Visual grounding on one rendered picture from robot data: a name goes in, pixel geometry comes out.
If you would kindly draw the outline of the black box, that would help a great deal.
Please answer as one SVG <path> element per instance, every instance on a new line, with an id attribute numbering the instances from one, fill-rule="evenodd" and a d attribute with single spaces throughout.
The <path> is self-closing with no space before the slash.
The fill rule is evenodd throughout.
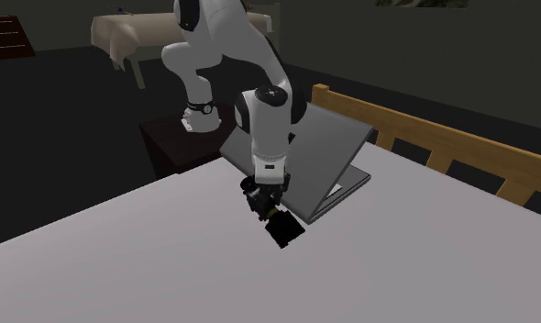
<path id="1" fill-rule="evenodd" d="M 277 243 L 280 249 L 305 233 L 304 227 L 297 221 L 290 211 L 277 210 L 268 218 L 265 229 Z"/>

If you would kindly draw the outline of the grey laptop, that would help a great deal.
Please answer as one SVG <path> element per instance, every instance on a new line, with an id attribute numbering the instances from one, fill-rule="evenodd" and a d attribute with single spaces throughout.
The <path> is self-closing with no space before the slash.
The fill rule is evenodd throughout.
<path id="1" fill-rule="evenodd" d="M 282 184 L 288 173 L 289 188 L 277 208 L 311 224 L 370 180 L 351 162 L 372 130 L 313 104 L 295 124 L 286 107 L 244 106 L 220 152 L 257 184 Z"/>

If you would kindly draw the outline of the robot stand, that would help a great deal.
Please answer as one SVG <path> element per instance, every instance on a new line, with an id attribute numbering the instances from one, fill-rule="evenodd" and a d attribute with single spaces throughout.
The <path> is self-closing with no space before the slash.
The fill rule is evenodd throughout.
<path id="1" fill-rule="evenodd" d="M 234 107 L 220 103 L 219 128 L 208 133 L 189 133 L 182 113 L 138 125 L 156 178 L 162 179 L 200 167 L 221 157 L 220 149 L 236 127 Z"/>

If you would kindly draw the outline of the wooden bed with white mattress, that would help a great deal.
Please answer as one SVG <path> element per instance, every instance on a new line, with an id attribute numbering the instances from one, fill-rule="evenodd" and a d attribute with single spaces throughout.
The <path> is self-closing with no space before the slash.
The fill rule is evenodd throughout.
<path id="1" fill-rule="evenodd" d="M 541 215 L 372 144 L 280 248 L 218 159 L 0 244 L 0 323 L 541 323 Z"/>

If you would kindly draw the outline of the table with beige cloth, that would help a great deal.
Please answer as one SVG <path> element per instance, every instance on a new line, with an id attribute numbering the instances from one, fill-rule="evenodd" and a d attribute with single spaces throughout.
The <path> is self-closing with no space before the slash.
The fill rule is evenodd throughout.
<path id="1" fill-rule="evenodd" d="M 253 20 L 244 0 L 173 0 L 169 13 L 94 17 L 91 44 L 119 68 L 143 48 L 156 48 L 190 100 L 206 102 L 211 84 L 199 72 L 225 57 L 260 67 L 272 84 L 285 84 L 280 54 L 268 39 L 271 19 Z"/>

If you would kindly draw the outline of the dark wooden cabinet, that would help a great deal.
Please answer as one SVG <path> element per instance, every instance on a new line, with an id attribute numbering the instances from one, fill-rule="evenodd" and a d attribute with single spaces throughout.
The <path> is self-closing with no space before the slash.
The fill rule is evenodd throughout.
<path id="1" fill-rule="evenodd" d="M 35 57 L 31 43 L 19 19 L 14 15 L 0 16 L 0 61 Z"/>

